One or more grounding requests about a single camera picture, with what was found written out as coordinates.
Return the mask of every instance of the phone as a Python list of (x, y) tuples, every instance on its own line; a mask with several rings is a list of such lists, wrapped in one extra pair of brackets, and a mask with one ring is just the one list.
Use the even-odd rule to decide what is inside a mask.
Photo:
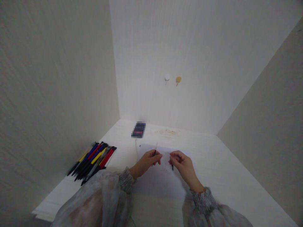
[(144, 121), (137, 121), (132, 133), (132, 138), (143, 138), (145, 125)]

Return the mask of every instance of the person's left hand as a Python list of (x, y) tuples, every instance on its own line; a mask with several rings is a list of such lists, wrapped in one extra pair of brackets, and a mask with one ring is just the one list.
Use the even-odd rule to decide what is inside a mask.
[(134, 179), (142, 176), (152, 165), (155, 166), (156, 163), (161, 165), (163, 155), (156, 151), (156, 155), (153, 157), (154, 152), (155, 150), (147, 151), (133, 167), (129, 168), (129, 172)]

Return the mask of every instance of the pile of pens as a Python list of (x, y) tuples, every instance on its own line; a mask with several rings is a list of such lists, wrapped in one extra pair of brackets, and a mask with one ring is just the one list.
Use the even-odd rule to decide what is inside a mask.
[(75, 175), (76, 180), (82, 180), (81, 186), (84, 185), (99, 170), (106, 169), (114, 151), (117, 148), (110, 147), (103, 141), (93, 145), (92, 149), (73, 166), (67, 175)]

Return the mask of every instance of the white wall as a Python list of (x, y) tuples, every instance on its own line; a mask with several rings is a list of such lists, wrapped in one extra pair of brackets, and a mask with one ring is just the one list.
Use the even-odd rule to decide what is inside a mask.
[(110, 15), (121, 119), (216, 134), (301, 18), (302, 4), (110, 0)]
[(303, 18), (218, 137), (303, 226)]
[(23, 226), (119, 119), (109, 2), (6, 1), (0, 22), (0, 225)]

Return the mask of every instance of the black pen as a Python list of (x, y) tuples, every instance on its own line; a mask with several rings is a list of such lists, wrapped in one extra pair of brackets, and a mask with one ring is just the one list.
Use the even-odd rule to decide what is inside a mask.
[(156, 155), (157, 146), (158, 146), (158, 142), (157, 142), (157, 144), (156, 144), (156, 149), (155, 149), (155, 152), (154, 152), (154, 154), (152, 155), (153, 157)]

